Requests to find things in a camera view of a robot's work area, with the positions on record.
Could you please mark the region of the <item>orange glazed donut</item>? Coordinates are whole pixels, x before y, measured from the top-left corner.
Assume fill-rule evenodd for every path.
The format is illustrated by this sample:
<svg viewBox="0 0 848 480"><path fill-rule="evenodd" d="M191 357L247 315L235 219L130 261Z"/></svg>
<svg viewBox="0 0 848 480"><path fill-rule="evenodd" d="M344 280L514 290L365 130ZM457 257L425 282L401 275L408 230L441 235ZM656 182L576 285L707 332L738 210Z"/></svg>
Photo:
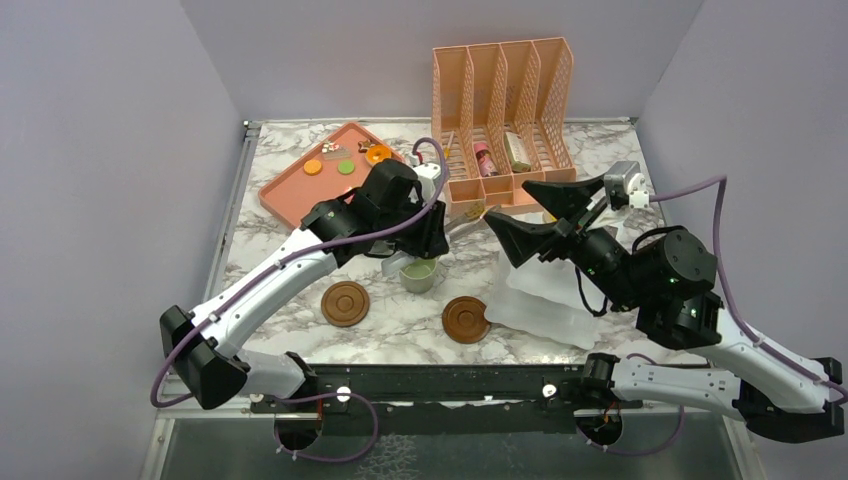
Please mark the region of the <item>orange glazed donut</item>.
<svg viewBox="0 0 848 480"><path fill-rule="evenodd" d="M384 160L390 159L392 157L393 154L391 149L382 144L371 145L365 151L365 159L370 166L376 166Z"/></svg>

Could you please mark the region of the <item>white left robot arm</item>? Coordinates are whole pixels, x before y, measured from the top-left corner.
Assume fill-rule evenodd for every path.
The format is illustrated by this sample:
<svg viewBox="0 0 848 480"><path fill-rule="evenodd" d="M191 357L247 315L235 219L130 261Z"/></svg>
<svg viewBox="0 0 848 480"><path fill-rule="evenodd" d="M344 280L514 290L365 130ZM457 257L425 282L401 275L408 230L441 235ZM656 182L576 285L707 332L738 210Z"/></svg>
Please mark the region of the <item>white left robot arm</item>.
<svg viewBox="0 0 848 480"><path fill-rule="evenodd" d="M173 404L159 392L174 370L188 389L182 398L205 410L246 394L276 396L294 411L309 406L315 386L306 365L292 354L246 351L245 342L303 290L375 245L393 250L380 264L387 277L447 254L446 205L439 198L447 172L444 160L416 167L384 160L361 186L317 203L275 254L217 297L188 310L169 307L159 319L166 364L157 374L151 403Z"/></svg>

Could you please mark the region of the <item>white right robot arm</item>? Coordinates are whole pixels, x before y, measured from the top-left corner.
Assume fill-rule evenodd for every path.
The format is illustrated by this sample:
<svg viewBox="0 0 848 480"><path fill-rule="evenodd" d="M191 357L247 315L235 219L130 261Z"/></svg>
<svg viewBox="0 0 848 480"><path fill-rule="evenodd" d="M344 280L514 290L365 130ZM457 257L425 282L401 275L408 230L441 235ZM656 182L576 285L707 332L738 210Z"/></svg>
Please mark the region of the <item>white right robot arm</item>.
<svg viewBox="0 0 848 480"><path fill-rule="evenodd" d="M587 200L564 199L548 224L491 211L484 221L513 266L572 262L578 279L591 281L610 310L636 312L636 327L649 340L699 355L710 367L687 370L594 353L569 387L582 405L653 400L695 407L789 444L844 433L844 400L832 398L842 382L837 360L795 356L739 324L713 290L718 258L686 229L656 230L650 244L627 250L593 227L600 213Z"/></svg>

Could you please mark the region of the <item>pink mesh file organizer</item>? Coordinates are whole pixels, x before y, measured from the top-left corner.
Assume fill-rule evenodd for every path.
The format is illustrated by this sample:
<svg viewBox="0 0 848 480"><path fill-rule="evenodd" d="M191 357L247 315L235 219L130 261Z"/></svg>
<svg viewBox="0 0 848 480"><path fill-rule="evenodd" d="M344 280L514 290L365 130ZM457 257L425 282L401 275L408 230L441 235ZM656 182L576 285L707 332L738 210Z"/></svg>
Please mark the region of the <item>pink mesh file organizer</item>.
<svg viewBox="0 0 848 480"><path fill-rule="evenodd" d="M535 212L540 207L522 189L524 181L575 181L564 139L574 67L565 38L439 47L432 61L431 132L447 149L450 216L478 203L508 213ZM523 139L529 172L511 171L505 132ZM480 176L476 142L488 144L498 176Z"/></svg>

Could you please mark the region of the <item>orange round biscuit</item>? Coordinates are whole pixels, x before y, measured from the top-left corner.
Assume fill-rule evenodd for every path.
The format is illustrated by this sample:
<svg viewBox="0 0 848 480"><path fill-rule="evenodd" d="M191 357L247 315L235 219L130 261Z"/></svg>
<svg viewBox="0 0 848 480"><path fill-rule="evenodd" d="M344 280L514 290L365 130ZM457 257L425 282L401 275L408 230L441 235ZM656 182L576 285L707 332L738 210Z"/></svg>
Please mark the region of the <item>orange round biscuit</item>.
<svg viewBox="0 0 848 480"><path fill-rule="evenodd" d="M309 159L304 162L302 169L308 176L319 175L323 170L323 163L317 159Z"/></svg>

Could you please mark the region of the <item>tan box in organizer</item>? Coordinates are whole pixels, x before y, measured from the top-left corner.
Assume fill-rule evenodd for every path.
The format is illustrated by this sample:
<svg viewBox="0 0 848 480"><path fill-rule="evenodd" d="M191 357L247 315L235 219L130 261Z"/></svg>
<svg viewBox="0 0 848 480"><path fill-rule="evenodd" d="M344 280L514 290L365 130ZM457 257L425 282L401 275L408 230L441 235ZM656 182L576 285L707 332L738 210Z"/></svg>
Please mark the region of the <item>tan box in organizer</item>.
<svg viewBox="0 0 848 480"><path fill-rule="evenodd" d="M503 139L511 171L513 173L529 172L532 165L521 136L514 132L505 132Z"/></svg>

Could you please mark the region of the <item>pink bottle in organizer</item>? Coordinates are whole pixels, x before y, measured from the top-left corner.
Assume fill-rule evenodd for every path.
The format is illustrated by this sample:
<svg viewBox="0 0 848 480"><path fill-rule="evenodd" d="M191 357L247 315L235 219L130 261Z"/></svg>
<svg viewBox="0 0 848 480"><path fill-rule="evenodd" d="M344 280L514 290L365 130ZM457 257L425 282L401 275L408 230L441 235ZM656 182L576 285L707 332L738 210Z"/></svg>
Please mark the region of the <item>pink bottle in organizer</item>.
<svg viewBox="0 0 848 480"><path fill-rule="evenodd" d="M473 144L473 150L480 176L482 178L498 176L499 172L488 144L486 142L476 142Z"/></svg>

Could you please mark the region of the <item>brown star cookie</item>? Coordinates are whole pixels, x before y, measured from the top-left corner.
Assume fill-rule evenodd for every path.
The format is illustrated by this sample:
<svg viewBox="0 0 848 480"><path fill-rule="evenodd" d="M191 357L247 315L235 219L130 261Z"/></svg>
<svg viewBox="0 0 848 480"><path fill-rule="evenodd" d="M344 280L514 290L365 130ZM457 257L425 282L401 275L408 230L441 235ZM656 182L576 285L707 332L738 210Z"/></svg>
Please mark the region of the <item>brown star cookie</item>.
<svg viewBox="0 0 848 480"><path fill-rule="evenodd" d="M362 140L358 142L358 152L366 153L373 146L373 142L371 140Z"/></svg>

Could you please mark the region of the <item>white tiered dessert stand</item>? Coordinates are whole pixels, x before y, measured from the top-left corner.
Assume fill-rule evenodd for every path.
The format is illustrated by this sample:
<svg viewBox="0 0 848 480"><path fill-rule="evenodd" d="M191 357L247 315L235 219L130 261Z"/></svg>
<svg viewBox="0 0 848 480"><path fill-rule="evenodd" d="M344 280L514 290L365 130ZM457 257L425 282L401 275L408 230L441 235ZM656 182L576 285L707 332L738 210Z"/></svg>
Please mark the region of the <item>white tiered dessert stand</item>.
<svg viewBox="0 0 848 480"><path fill-rule="evenodd" d="M632 313L608 313L595 317L604 295L587 278L577 280L575 265L568 260L550 263L536 259L514 267L503 247L497 250L494 279L486 297L486 318L514 330L561 344L591 350L603 333L615 325L631 328Z"/></svg>

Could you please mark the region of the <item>pink dessert tray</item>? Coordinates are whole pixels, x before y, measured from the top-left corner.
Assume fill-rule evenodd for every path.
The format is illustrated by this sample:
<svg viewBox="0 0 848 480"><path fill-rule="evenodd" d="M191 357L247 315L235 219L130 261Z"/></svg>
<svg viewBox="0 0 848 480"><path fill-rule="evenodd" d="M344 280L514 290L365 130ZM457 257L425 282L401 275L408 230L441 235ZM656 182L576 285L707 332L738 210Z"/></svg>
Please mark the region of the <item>pink dessert tray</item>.
<svg viewBox="0 0 848 480"><path fill-rule="evenodd" d="M262 186L258 193L259 204L284 226L299 226L301 219L315 204L340 196L364 182L373 167L367 163L365 153L358 152L358 142L366 139L371 140L373 145L389 147L361 125L355 122L343 124ZM403 160L400 154L389 148L393 159ZM303 172L302 166L309 159L323 163L319 175L308 176ZM355 163L356 169L352 174L338 172L337 165L343 160Z"/></svg>

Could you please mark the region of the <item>green macaron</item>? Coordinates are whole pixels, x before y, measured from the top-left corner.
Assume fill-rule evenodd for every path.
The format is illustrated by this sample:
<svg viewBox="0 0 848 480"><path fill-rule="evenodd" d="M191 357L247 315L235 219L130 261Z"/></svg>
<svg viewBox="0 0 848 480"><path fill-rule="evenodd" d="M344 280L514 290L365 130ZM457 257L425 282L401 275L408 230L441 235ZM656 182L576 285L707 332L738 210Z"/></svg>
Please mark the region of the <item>green macaron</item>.
<svg viewBox="0 0 848 480"><path fill-rule="evenodd" d="M342 175L350 175L356 169L356 165L352 160L340 161L337 165L337 170Z"/></svg>

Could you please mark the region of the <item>brown wooden coaster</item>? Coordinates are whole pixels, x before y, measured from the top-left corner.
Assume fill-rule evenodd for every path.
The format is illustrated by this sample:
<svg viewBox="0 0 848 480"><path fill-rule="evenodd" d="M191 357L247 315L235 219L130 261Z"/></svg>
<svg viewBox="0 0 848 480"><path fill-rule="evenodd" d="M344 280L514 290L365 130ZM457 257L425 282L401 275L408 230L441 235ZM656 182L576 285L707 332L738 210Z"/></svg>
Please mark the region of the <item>brown wooden coaster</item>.
<svg viewBox="0 0 848 480"><path fill-rule="evenodd" d="M321 299L324 318L336 327L351 327L361 322L370 309L370 297L365 288L353 281L331 285Z"/></svg>
<svg viewBox="0 0 848 480"><path fill-rule="evenodd" d="M481 341L490 331L486 305L478 298L460 296L450 300L442 311L442 327L449 338L461 344Z"/></svg>

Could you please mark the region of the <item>light green ceramic mug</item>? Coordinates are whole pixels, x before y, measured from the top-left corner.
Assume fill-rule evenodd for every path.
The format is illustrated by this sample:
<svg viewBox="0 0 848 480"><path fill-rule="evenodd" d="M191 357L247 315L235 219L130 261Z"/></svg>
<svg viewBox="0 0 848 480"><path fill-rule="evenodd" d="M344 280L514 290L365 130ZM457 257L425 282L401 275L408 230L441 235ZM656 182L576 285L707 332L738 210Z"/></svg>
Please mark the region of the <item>light green ceramic mug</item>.
<svg viewBox="0 0 848 480"><path fill-rule="evenodd" d="M428 292L435 283L438 260L419 259L399 271L400 283L410 293Z"/></svg>

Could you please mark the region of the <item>yellow flower cookie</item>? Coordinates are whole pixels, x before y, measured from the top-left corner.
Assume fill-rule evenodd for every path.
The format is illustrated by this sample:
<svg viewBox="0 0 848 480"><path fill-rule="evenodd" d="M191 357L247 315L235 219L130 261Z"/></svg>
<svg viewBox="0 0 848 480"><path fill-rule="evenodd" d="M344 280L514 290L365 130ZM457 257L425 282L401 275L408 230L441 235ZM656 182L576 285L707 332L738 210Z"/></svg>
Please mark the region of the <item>yellow flower cookie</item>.
<svg viewBox="0 0 848 480"><path fill-rule="evenodd" d="M482 204L476 204L473 207L469 208L465 213L465 218L470 221L476 221L485 213L485 207Z"/></svg>

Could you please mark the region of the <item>left brown wooden coaster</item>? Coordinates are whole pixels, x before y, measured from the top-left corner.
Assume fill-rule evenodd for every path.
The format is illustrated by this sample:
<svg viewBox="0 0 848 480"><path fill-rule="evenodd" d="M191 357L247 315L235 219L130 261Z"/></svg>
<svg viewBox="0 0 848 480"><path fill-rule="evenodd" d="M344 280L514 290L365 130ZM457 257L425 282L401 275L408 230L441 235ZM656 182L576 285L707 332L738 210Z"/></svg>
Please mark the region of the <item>left brown wooden coaster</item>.
<svg viewBox="0 0 848 480"><path fill-rule="evenodd" d="M361 322L370 309L370 297L365 288L353 281L331 285L321 299L324 318L336 327L351 327Z"/></svg>

